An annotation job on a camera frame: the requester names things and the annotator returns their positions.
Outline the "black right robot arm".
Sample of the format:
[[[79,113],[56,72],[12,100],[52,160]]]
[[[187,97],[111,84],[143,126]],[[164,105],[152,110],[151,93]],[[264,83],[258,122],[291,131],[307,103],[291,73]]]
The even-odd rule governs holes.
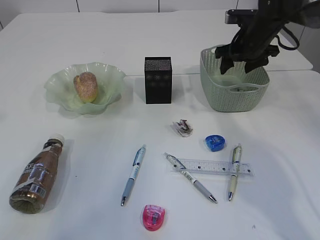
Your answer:
[[[297,37],[286,24],[295,23],[312,29],[320,27],[320,2],[318,0],[260,0],[257,9],[230,9],[225,13],[226,24],[237,24],[239,31],[231,43],[215,49],[221,60],[220,73],[225,74],[236,62],[244,62],[246,73],[268,65],[269,57],[276,57],[280,48],[294,51],[300,46]],[[278,33],[284,30],[296,43],[295,47],[283,45]]]

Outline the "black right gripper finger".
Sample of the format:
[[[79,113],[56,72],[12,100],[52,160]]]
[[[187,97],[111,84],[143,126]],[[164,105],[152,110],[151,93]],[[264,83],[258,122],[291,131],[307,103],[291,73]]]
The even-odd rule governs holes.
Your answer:
[[[220,73],[224,75],[229,69],[234,67],[234,62],[227,56],[221,57]]]
[[[249,60],[245,63],[245,73],[249,73],[259,67],[262,67],[265,65],[265,58],[259,58],[254,60]]]

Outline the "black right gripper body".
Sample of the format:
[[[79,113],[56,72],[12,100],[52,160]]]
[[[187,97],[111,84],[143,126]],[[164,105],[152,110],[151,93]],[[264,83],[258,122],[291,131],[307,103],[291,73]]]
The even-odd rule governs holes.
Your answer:
[[[253,20],[238,26],[240,29],[231,43],[215,49],[216,58],[229,57],[234,62],[248,62],[276,57],[280,53],[279,47],[271,44],[280,31],[280,18],[258,10]]]

